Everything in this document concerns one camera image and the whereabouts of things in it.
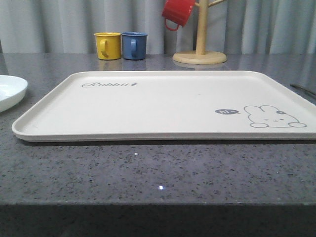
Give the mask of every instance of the mug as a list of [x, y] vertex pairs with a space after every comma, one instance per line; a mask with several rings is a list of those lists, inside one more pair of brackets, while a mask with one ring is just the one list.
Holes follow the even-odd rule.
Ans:
[[[196, 0], [167, 0], [162, 12], [167, 29], [176, 31], [179, 29], [179, 26], [184, 27], [191, 15], [195, 2]], [[176, 23], [178, 25], [177, 28], [168, 27], [167, 19]]]
[[146, 33], [123, 32], [121, 35], [123, 58], [129, 60], [141, 60], [146, 57]]
[[94, 35], [99, 59], [113, 60], [121, 58], [120, 33], [101, 32]]

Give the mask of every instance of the yellow mug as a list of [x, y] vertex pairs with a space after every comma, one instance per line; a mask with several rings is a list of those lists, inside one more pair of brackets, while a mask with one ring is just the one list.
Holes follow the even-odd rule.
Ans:
[[121, 58], [120, 33], [101, 32], [94, 35], [99, 59], [113, 60]]

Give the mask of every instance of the red mug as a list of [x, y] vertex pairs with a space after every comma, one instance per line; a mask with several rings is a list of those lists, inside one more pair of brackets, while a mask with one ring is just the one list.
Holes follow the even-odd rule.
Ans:
[[[176, 31], [179, 26], [184, 27], [191, 15], [195, 2], [196, 0], [167, 0], [162, 12], [167, 29]], [[167, 19], [178, 24], [177, 28], [168, 27]]]

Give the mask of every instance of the wooden stand base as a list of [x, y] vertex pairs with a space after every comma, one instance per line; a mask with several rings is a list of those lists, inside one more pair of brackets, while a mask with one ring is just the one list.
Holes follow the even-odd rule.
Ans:
[[217, 64], [224, 63], [227, 57], [224, 53], [207, 51], [204, 55], [196, 55], [195, 51], [178, 52], [173, 55], [174, 61], [189, 64]]

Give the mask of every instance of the blue mug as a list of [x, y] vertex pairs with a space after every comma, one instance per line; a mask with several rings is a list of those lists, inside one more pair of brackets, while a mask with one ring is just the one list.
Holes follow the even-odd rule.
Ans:
[[146, 33], [123, 32], [121, 35], [123, 58], [141, 60], [146, 57]]

